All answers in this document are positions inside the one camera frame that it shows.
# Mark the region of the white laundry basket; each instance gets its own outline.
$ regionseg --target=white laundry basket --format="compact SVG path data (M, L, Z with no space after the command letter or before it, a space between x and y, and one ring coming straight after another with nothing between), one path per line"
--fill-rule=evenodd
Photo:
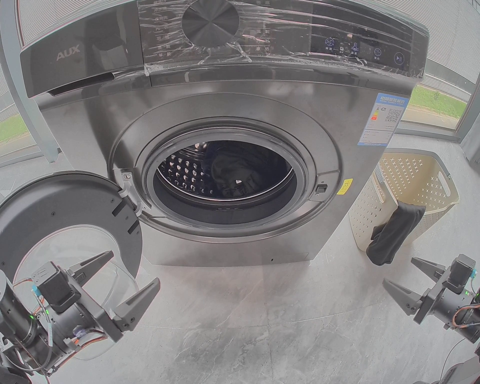
M458 192L437 154L388 148L348 215L358 248L365 251L373 228L387 222L397 200L427 207L404 244L412 242L458 204Z

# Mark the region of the aux logo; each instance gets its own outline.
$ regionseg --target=aux logo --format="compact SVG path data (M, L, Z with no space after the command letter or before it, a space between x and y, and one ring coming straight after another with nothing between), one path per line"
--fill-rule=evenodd
M74 53L77 53L77 52L80 53L80 50L78 49L79 45L75 47L71 47L68 50L64 50L63 52L59 52L59 54L57 55L57 61L60 59L64 59L70 55L73 55Z

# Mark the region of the black cloth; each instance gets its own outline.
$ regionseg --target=black cloth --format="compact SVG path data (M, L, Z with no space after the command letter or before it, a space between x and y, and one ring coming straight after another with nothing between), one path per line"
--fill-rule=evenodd
M385 224L373 228L367 256L376 265L390 264L407 236L420 222L426 207L398 202Z
M237 141L210 142L202 161L204 173L215 181L225 198L263 191L280 180L281 169L285 167L285 161L282 165L282 157L277 153Z

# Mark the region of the play pause button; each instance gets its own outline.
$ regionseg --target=play pause button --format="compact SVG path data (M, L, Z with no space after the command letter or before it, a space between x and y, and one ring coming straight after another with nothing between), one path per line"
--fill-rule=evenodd
M394 61L397 65L402 65L405 62L405 57L403 56L403 53L397 52L394 56Z

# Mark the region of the energy label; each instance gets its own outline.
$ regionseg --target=energy label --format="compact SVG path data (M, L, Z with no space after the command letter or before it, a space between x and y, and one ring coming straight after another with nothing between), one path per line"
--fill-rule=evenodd
M358 145L387 146L407 105L406 97L379 93Z

